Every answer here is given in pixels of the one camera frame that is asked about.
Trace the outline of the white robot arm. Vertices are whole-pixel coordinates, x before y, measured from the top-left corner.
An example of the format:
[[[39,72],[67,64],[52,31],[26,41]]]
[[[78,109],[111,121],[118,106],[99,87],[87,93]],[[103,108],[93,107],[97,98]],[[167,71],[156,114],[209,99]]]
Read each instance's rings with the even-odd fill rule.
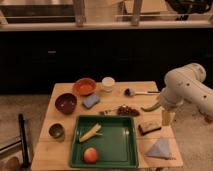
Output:
[[[205,79],[206,70],[198,63],[170,70],[164,77],[159,104],[166,111],[173,111],[189,101],[198,107],[207,123],[213,123],[213,89],[204,84]]]

